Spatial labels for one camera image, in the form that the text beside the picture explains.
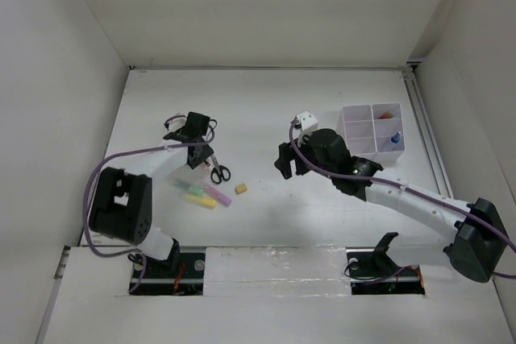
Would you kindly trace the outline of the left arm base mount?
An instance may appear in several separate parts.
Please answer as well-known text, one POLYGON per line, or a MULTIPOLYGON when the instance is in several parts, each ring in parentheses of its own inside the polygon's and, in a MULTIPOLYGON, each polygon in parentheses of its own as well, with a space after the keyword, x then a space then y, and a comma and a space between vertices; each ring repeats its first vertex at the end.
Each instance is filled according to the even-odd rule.
POLYGON ((129 292, 132 296, 202 296, 204 293, 205 249, 182 249, 173 268, 147 258, 144 272, 140 255, 129 255, 128 259, 132 263, 129 289, 137 284, 129 292))

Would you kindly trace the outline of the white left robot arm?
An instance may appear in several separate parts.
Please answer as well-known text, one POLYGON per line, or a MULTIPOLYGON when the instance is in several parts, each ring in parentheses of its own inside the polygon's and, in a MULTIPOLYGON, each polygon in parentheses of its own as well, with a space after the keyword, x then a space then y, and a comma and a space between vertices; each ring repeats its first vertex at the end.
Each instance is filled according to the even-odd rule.
POLYGON ((139 265, 168 277, 179 269, 180 245, 152 223, 153 182, 210 158, 217 121, 189 112, 169 118, 164 126, 168 133, 160 145, 110 155, 94 169, 82 217, 88 244, 93 243, 91 232, 123 241, 139 265))

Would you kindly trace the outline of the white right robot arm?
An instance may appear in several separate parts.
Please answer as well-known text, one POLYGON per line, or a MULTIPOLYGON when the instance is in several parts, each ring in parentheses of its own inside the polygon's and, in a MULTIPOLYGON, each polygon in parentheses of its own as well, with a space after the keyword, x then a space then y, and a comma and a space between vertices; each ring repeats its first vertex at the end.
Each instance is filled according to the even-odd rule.
POLYGON ((377 162, 352 155, 332 129, 320 129, 280 144, 275 168, 286 179, 317 172, 343 194, 380 205, 445 237, 443 249, 462 276, 486 283, 507 247, 514 248, 495 204, 460 201, 389 178, 377 162))

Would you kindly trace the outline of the black handled scissors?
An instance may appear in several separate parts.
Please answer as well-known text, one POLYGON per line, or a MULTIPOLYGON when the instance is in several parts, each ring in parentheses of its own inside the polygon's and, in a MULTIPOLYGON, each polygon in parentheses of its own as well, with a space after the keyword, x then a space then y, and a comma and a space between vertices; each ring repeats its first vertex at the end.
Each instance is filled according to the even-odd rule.
POLYGON ((210 173, 210 179, 214 184, 221 184, 222 182, 229 181, 231 178, 231 171, 228 167, 221 165, 216 156, 210 157, 213 168, 210 173))

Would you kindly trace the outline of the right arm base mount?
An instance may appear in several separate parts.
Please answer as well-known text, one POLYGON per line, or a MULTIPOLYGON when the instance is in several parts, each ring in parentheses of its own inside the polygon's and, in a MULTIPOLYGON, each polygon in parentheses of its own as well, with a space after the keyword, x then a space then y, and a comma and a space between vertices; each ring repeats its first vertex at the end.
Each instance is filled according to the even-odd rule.
POLYGON ((343 275, 350 280, 353 296, 426 295, 420 266, 400 266, 388 255, 397 236, 398 232, 389 232, 374 247, 346 249, 343 275))

